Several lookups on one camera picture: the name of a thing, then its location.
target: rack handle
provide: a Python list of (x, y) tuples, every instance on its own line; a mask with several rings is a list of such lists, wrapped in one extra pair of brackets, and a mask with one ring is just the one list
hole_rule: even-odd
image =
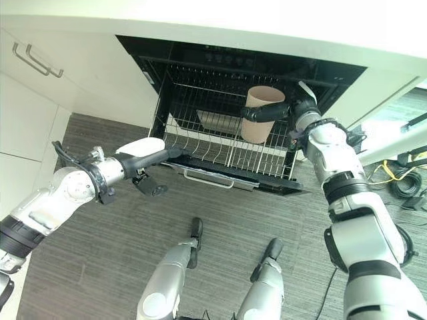
[(30, 58), (31, 60), (33, 60), (36, 64), (40, 65), (41, 67), (45, 68), (46, 70), (49, 70), (49, 73), (54, 75), (56, 78), (60, 78), (62, 77), (62, 74), (64, 73), (64, 70), (59, 70), (58, 73), (55, 73), (52, 71), (52, 69), (44, 64), (42, 64), (42, 62), (40, 62), (40, 60), (36, 59), (34, 56), (31, 55), (31, 48), (33, 47), (33, 45), (28, 44), (27, 45), (27, 49), (25, 50), (25, 53), (27, 54), (28, 58)]
[(14, 42), (13, 43), (13, 47), (12, 47), (12, 52), (13, 54), (20, 58), (20, 60), (24, 61), (26, 64), (28, 64), (30, 67), (32, 67), (33, 69), (35, 69), (36, 71), (40, 72), (42, 75), (46, 75), (48, 76), (50, 74), (50, 68), (46, 68), (44, 67), (44, 70), (39, 69), (37, 66), (35, 66), (34, 64), (32, 64), (31, 62), (29, 62), (28, 60), (26, 60), (26, 58), (24, 58), (22, 55), (18, 54), (18, 52), (16, 52), (16, 49), (18, 48), (18, 43)]
[(231, 189), (234, 186), (233, 180), (232, 180), (232, 183), (230, 185), (222, 185), (221, 183), (216, 183), (216, 182), (203, 180), (203, 179), (196, 178), (196, 177), (191, 177), (188, 175), (188, 169), (184, 169), (183, 174), (184, 174), (184, 177), (188, 180), (202, 182), (202, 183), (205, 183), (206, 185), (214, 185), (215, 187), (220, 187), (220, 188), (224, 188), (224, 189)]

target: cabinet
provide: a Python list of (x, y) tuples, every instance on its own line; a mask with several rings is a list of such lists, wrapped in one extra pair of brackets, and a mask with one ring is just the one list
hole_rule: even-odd
[(57, 105), (4, 74), (0, 83), (0, 152), (42, 161)]
[[(57, 156), (50, 145), (62, 141), (70, 112), (0, 73), (0, 220), (26, 196), (49, 184)], [(2, 319), (16, 318), (28, 268), (11, 275), (15, 290)]]
[(40, 162), (0, 153), (0, 220), (33, 190)]
[[(157, 93), (114, 35), (2, 29), (2, 70), (76, 113), (150, 127)], [(63, 76), (43, 76), (11, 51), (19, 42)]]

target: robot leg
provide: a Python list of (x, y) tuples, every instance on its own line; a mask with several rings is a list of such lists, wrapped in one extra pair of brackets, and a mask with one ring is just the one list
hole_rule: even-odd
[(174, 320), (177, 317), (185, 271), (197, 265), (202, 222), (193, 219), (191, 238), (171, 248), (156, 267), (139, 300), (137, 320)]
[(280, 320), (284, 301), (282, 269), (276, 262), (282, 251), (282, 241), (270, 241), (261, 263), (251, 276), (253, 283), (240, 310), (237, 320)]

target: pink cup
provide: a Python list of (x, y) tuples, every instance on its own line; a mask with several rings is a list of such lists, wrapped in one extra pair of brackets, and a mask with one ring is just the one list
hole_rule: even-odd
[[(284, 100), (285, 95), (280, 90), (265, 85), (258, 85), (249, 89), (246, 107), (261, 107), (262, 105), (282, 102)], [(267, 140), (273, 125), (274, 121), (256, 123), (243, 119), (241, 135), (247, 142), (263, 143)]]

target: white cabinet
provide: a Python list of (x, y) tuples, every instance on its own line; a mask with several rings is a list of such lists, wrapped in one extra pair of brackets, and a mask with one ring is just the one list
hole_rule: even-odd
[[(150, 127), (157, 93), (114, 35), (30, 29), (2, 32), (11, 38), (8, 48), (2, 46), (6, 56), (2, 68), (8, 75), (72, 112)], [(21, 50), (32, 44), (38, 59), (64, 70), (62, 78), (45, 77), (13, 56), (12, 40), (22, 43)]]
[(40, 165), (0, 153), (0, 220), (33, 191)]
[(57, 105), (0, 74), (0, 152), (42, 161)]
[[(54, 101), (57, 105), (66, 106), (67, 103), (75, 99), (77, 88), (64, 76), (59, 79), (52, 75), (44, 76), (14, 56), (12, 53), (14, 42), (18, 43), (17, 53), (24, 58), (29, 59), (25, 54), (27, 44), (20, 41), (18, 38), (13, 37), (4, 29), (1, 29), (0, 68), (4, 74), (24, 84), (39, 95)], [(36, 46), (33, 46), (31, 52), (46, 65), (53, 65), (51, 61), (41, 56), (39, 48)]]

